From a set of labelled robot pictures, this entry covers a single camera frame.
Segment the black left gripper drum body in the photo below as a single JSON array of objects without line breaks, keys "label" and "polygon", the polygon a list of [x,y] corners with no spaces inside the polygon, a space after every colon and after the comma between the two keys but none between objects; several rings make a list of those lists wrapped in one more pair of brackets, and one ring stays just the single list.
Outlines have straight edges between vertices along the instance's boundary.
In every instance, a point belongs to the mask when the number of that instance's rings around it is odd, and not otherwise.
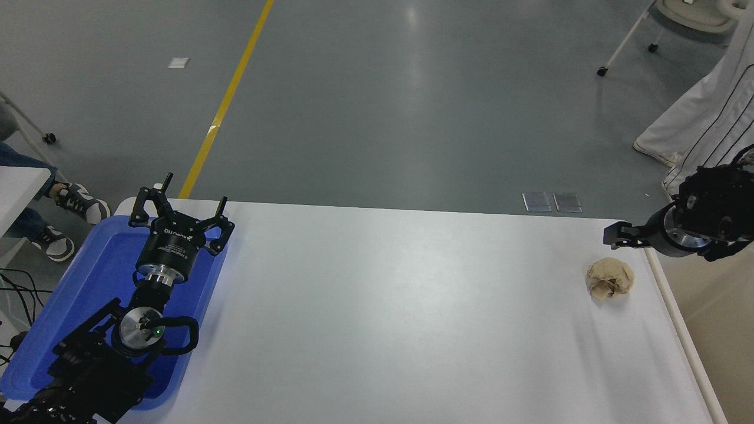
[{"label": "black left gripper drum body", "polygon": [[206,237],[199,233],[199,220],[189,216],[159,217],[148,226],[148,239],[137,260],[137,270],[145,276],[149,269],[166,267],[180,276],[189,276]]}]

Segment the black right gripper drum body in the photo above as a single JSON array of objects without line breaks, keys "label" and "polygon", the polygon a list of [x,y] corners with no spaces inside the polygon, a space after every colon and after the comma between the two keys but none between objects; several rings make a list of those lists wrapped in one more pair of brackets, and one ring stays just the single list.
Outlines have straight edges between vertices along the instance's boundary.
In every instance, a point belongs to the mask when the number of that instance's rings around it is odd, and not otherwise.
[{"label": "black right gripper drum body", "polygon": [[664,223],[671,208],[671,205],[667,205],[651,215],[644,224],[644,239],[648,245],[665,257],[678,257],[678,247],[670,241]]}]

